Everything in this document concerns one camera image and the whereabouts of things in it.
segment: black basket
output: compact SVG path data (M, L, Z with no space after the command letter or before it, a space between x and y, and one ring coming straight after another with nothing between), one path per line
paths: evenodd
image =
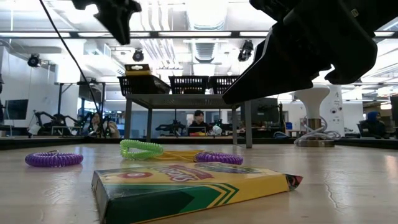
M123 96L170 93L170 86L154 75L129 75L118 78Z
M208 76L169 77L173 94L205 94L209 83Z
M210 77L209 88L213 89L213 94L223 94L235 80L239 78L239 75L223 75Z

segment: table surface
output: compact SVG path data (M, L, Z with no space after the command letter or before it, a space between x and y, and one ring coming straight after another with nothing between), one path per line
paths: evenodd
M54 149L84 155L79 166L28 167L24 158ZM304 176L289 193L189 213L151 223L397 223L398 151L360 147L297 148L294 145L165 145L165 150L240 154L245 166ZM82 144L0 151L0 219L5 223L99 224L91 191L94 170L137 167L118 144Z
M127 99L140 106L152 109L231 109L239 105L228 105L223 95L204 94L130 94Z

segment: black cable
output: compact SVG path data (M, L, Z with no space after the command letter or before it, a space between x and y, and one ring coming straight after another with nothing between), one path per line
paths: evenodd
M75 56L73 56L73 54L72 54L72 52L70 51L70 49L69 49L67 43L65 42L65 40L64 40L63 37L61 36L61 33L58 31L57 26L55 26L54 21L52 20L51 15L50 15L49 11L47 10L47 7L45 7L45 4L44 4L43 0L39 0L39 1L40 1L40 4L41 4L42 7L43 7L43 10L44 10L45 14L47 15L47 18L49 19L49 21L50 21L52 27L54 28L55 32L58 34L58 37L60 38L60 40L61 40L63 46L66 48L66 50L68 51L68 53L69 53L69 55L71 56L72 60L75 62L76 66L77 66L78 69L79 69L79 72L80 72L81 76L83 77L85 83L87 84L88 90L90 91L90 95L91 95L91 97L93 98L93 102L94 102L95 109L97 110L97 113L98 113L98 115L99 115L99 125L98 125L98 128L100 128L101 133L104 135L104 138L106 138L105 132L104 132L104 130L103 130L102 114L101 114L101 111L99 110L99 108L98 108L98 106L97 106L97 104L96 104L93 90L91 89L91 86L90 86L90 84L88 83L87 78L86 78L85 74L83 73L83 70L81 69L79 63L77 62Z

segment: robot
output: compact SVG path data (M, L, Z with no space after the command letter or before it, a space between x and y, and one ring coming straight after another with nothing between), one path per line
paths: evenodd
M72 0L77 9L96 4L95 17L114 38L129 40L133 0ZM226 103L312 88L320 71L343 85L360 79L376 63L374 31L398 16L396 0L250 0L277 21L254 53L248 69L225 91Z

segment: spotlight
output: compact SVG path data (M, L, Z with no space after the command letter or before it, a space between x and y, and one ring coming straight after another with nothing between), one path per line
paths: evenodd
M254 49L254 47L253 47L253 43L251 42L251 40L245 40L244 44L242 46L242 49L238 55L238 60L240 62L245 62L245 61L249 60L253 49Z
M132 55L132 59L135 62L141 62L144 59L144 54L142 53L142 49L136 49L134 54Z
M27 64L32 68L39 68L41 64L40 55L39 54L31 54L30 58L27 61Z

